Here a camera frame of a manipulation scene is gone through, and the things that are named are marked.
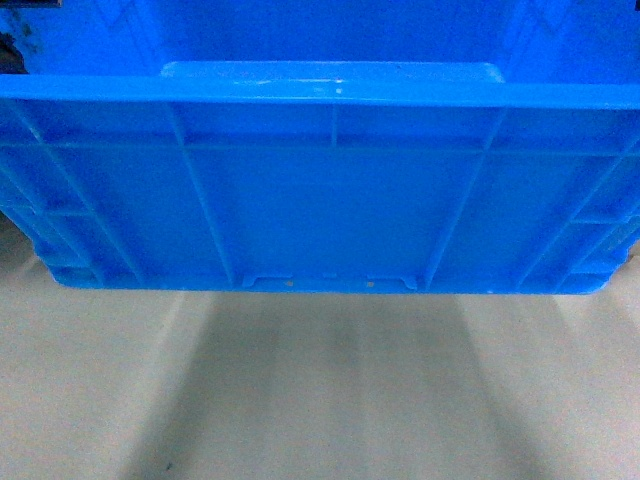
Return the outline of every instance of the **white floor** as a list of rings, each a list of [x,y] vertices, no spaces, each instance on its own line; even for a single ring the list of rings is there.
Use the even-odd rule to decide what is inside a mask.
[[[82,291],[5,229],[0,478],[640,478],[639,292]]]

